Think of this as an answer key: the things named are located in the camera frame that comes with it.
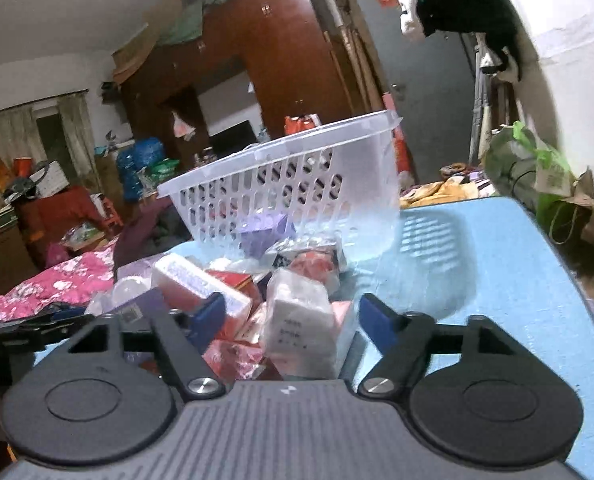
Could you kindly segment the window curtains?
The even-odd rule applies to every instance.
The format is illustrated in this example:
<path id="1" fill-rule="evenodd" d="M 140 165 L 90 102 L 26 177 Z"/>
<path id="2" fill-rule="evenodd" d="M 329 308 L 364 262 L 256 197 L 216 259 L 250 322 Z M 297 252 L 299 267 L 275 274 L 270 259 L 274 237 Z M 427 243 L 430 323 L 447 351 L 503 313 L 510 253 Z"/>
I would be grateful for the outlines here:
<path id="1" fill-rule="evenodd" d="M 85 93 L 58 96 L 56 107 L 76 178 L 89 190 L 100 191 L 102 185 L 95 165 L 94 136 Z M 0 110 L 0 159 L 8 168 L 16 157 L 31 157 L 35 162 L 47 160 L 46 150 L 33 103 Z"/>

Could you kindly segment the grey door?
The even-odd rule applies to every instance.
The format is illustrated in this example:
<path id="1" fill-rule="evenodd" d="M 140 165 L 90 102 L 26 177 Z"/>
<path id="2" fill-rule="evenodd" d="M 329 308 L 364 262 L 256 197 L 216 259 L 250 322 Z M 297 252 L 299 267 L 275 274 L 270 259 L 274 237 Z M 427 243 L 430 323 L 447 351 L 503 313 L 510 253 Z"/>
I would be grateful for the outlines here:
<path id="1" fill-rule="evenodd" d="M 397 0 L 356 0 L 419 182 L 440 177 L 452 162 L 467 162 L 475 93 L 472 38 L 436 32 L 419 40 L 402 35 Z"/>

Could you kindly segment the white plastic laundry basket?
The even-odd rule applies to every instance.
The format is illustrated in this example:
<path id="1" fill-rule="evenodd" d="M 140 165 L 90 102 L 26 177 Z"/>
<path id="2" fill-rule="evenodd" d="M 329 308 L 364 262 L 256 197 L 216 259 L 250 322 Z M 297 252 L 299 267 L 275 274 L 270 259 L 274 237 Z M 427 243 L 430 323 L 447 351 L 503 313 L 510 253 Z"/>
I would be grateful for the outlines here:
<path id="1" fill-rule="evenodd" d="M 381 110 L 257 144 L 159 185 L 199 249 L 236 258 L 257 234 L 331 235 L 352 261 L 393 243 L 399 181 L 393 131 Z"/>

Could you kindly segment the purple barcode box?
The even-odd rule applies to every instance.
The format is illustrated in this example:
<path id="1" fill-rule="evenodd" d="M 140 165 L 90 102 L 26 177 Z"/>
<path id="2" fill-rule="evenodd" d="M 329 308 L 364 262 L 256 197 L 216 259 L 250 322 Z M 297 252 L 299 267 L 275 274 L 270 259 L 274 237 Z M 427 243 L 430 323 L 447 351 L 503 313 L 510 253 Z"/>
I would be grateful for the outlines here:
<path id="1" fill-rule="evenodd" d="M 140 296 L 130 299 L 111 311 L 112 315 L 121 318 L 124 324 L 134 324 L 140 320 L 152 320 L 163 313 L 168 313 L 170 307 L 160 289 L 152 288 Z"/>

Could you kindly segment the pink floral bedding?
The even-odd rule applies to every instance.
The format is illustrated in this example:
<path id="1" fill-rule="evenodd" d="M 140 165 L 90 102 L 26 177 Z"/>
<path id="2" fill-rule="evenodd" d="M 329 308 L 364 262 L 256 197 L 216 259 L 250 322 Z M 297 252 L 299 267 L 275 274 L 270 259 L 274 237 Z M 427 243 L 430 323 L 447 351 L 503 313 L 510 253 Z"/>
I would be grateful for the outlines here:
<path id="1" fill-rule="evenodd" d="M 36 315 L 53 302 L 87 304 L 114 284 L 114 243 L 56 264 L 0 296 L 0 323 Z"/>

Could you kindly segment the dark maroon clothes pile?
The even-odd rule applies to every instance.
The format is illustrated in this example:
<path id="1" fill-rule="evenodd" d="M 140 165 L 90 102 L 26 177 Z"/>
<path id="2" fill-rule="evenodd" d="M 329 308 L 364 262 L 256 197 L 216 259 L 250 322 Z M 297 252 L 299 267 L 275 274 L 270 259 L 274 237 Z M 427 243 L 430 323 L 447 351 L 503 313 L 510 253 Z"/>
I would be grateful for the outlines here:
<path id="1" fill-rule="evenodd" d="M 120 233 L 114 245 L 114 275 L 122 266 L 192 239 L 170 198 L 158 198 L 146 205 Z"/>

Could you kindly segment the dark red box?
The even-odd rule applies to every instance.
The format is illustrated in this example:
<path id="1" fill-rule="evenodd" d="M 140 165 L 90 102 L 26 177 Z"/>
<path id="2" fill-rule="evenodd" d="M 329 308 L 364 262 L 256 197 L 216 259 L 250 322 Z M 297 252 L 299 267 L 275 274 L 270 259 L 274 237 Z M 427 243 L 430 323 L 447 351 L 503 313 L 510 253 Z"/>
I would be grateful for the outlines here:
<path id="1" fill-rule="evenodd" d="M 204 359 L 227 385 L 243 380 L 281 380 L 282 375 L 263 350 L 238 342 L 214 340 Z"/>

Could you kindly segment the yellow orange blanket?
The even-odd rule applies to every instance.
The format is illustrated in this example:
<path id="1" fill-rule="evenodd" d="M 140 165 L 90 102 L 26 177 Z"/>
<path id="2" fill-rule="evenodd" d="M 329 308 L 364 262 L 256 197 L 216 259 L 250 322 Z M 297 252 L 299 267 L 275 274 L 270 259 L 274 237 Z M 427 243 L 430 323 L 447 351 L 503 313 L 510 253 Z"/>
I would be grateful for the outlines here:
<path id="1" fill-rule="evenodd" d="M 449 178 L 442 182 L 427 183 L 404 193 L 400 197 L 400 208 L 464 202 L 478 197 L 479 191 L 474 182 L 463 182 L 461 178 Z"/>

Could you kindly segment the white tissue pack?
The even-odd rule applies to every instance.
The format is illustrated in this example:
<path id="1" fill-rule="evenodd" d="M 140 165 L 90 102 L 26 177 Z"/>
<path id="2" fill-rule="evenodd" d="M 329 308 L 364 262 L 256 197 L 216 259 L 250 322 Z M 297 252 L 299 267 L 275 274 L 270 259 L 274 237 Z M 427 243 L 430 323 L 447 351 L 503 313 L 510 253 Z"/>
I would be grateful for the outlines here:
<path id="1" fill-rule="evenodd" d="M 335 376 L 338 327 L 324 285 L 288 269 L 266 286 L 261 347 L 284 377 Z"/>

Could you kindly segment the dark red wooden wardrobe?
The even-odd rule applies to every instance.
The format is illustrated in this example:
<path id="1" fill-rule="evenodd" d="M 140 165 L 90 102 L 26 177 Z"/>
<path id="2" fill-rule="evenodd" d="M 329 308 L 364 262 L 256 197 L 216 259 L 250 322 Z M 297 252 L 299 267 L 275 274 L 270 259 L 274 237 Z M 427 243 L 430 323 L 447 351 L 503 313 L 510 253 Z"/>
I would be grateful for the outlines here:
<path id="1" fill-rule="evenodd" d="M 199 38 L 157 46 L 122 82 L 120 92 L 137 140 L 158 138 L 185 169 L 208 144 L 198 96 L 246 70 L 272 138 L 288 116 L 336 122 L 353 114 L 334 49 L 325 0 L 227 0 L 210 9 Z"/>

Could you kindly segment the black monitor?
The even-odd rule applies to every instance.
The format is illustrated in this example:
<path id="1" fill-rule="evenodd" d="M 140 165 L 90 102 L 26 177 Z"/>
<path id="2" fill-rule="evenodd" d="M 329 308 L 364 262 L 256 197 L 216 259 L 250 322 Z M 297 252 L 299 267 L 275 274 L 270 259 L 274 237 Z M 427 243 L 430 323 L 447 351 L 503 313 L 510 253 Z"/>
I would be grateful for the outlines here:
<path id="1" fill-rule="evenodd" d="M 226 128 L 214 136 L 210 136 L 210 145 L 217 158 L 224 158 L 256 144 L 258 139 L 249 120 Z"/>

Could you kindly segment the brown paper bag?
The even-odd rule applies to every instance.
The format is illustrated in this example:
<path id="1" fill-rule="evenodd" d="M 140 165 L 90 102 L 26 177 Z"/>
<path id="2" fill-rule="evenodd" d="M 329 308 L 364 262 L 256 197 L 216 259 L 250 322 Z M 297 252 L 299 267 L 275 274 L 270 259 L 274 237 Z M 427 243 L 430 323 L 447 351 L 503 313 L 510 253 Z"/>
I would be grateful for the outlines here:
<path id="1" fill-rule="evenodd" d="M 574 181 L 572 195 L 564 203 L 573 206 L 574 213 L 583 217 L 580 240 L 594 246 L 594 177 L 590 168 Z"/>

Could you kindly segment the green white plastic bag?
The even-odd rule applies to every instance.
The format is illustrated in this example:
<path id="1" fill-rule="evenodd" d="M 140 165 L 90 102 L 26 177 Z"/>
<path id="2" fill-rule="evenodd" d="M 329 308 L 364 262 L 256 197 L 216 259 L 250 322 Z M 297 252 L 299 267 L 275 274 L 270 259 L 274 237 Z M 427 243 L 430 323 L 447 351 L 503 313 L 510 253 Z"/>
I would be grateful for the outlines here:
<path id="1" fill-rule="evenodd" d="M 572 195 L 574 175 L 565 157 L 519 120 L 492 134 L 482 162 L 498 194 L 521 202 L 544 229 L 555 204 Z"/>

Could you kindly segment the pink white long box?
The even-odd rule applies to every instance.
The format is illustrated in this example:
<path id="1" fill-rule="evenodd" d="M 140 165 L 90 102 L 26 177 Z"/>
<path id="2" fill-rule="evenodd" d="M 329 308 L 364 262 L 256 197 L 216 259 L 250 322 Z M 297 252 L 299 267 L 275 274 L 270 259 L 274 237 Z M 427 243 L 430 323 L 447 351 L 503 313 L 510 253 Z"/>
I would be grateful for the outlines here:
<path id="1" fill-rule="evenodd" d="M 225 338 L 235 336 L 252 309 L 251 298 L 177 254 L 165 255 L 152 266 L 152 287 L 160 290 L 170 307 L 188 313 L 196 312 L 211 294 L 221 294 L 225 300 Z"/>

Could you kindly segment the red cloth covered furniture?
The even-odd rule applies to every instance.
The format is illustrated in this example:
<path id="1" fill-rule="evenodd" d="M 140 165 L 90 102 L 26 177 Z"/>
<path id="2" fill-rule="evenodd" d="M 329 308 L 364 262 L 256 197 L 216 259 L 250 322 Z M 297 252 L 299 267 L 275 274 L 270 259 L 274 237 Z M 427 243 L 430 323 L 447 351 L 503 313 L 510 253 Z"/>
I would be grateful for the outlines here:
<path id="1" fill-rule="evenodd" d="M 37 198 L 15 207 L 19 229 L 33 263 L 43 270 L 47 249 L 72 228 L 88 222 L 105 232 L 103 217 L 86 188 L 70 186 L 47 198 Z"/>

